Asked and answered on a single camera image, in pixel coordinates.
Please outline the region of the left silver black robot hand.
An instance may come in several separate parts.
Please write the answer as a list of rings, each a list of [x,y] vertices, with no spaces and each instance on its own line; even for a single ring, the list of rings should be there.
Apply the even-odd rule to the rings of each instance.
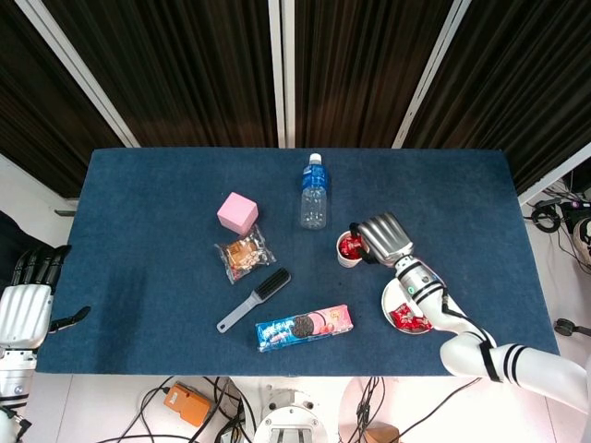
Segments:
[[[76,314],[52,318],[54,295],[70,245],[40,246],[18,259],[10,283],[1,294],[1,347],[37,350],[49,334],[70,328],[91,311],[83,306]]]

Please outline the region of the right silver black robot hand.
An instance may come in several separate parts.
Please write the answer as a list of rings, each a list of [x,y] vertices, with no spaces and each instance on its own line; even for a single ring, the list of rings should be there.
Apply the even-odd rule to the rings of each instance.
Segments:
[[[395,216],[387,211],[361,223],[352,222],[349,232],[359,237],[357,249],[361,259],[368,264],[381,264],[393,268],[401,258],[410,256],[414,244]]]

